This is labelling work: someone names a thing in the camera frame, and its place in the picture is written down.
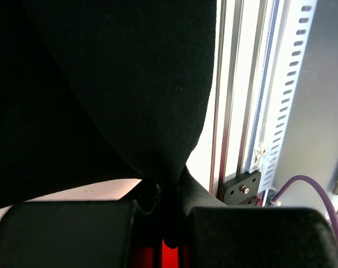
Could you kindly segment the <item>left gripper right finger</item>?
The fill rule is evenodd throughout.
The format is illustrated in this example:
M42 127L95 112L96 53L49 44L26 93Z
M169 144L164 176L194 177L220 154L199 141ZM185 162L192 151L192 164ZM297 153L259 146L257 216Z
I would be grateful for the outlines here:
M338 241L311 208L223 204L188 170L178 184L180 267L338 267Z

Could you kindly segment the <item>aluminium front rail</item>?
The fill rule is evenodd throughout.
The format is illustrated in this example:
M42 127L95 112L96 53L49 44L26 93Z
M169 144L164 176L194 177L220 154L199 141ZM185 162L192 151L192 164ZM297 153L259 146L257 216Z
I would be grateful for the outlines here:
M268 112L288 1L218 1L213 130L208 190L262 170Z

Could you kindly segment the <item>red plastic bin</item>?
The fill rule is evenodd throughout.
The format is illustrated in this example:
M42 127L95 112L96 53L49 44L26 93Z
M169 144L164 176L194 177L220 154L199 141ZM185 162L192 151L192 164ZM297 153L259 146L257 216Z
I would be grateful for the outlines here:
M179 247L170 248L162 240L154 246L134 246L128 266L135 268L179 268L186 267L180 257Z

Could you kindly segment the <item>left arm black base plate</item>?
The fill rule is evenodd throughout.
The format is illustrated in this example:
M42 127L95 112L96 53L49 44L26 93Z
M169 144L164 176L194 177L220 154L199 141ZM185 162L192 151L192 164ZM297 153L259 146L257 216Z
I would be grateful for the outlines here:
M238 177L223 183L218 190L218 199L226 205L246 205L254 207L257 204L261 172L245 172Z

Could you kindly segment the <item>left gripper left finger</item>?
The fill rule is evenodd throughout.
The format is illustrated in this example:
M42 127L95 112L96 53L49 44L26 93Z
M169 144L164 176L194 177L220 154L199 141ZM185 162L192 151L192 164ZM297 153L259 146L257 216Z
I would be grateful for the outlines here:
M0 267L158 267L159 187L115 201L26 202L0 221Z

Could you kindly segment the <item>black t shirt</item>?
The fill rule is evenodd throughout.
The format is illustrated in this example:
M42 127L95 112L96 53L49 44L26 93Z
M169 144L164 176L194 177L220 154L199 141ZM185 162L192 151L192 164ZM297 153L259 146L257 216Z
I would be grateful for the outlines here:
M206 117L216 1L0 1L0 208L179 181Z

